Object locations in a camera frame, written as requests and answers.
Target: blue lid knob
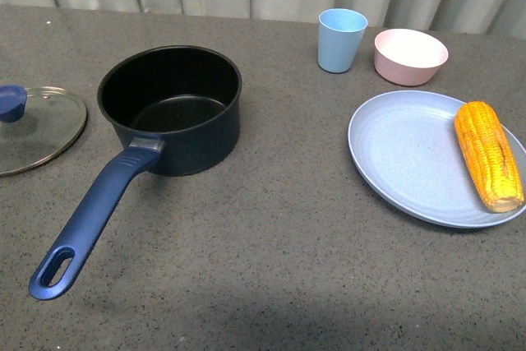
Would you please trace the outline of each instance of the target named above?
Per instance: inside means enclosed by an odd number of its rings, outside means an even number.
[[[0,86],[0,122],[15,122],[24,115],[27,92],[19,85]]]

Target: light blue cup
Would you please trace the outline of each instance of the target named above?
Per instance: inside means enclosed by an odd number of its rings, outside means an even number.
[[[367,18],[345,8],[325,10],[319,17],[318,63],[331,73],[343,73],[351,68]]]

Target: pink bowl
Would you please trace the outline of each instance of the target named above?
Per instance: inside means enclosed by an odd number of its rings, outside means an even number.
[[[375,38],[375,69],[398,85],[425,84],[448,57],[441,41],[417,30],[389,29]]]

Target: corn on the cob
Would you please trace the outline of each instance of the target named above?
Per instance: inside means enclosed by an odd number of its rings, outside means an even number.
[[[454,129],[469,173],[482,201],[496,213],[524,202],[519,167],[495,111],[484,102],[464,104]]]

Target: gray countertop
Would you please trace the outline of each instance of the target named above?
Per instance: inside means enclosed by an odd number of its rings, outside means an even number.
[[[367,28],[352,70],[332,75],[317,66],[315,24],[0,7],[0,84],[59,86],[89,113],[65,153],[0,178],[0,348],[524,349],[526,217],[428,224],[353,165],[353,112],[403,89],[374,70],[379,31]],[[485,100],[526,141],[526,41],[432,34],[450,58],[418,89]],[[193,176],[139,175],[72,289],[33,299],[29,278],[121,149],[98,84],[167,44],[238,65],[238,144]]]

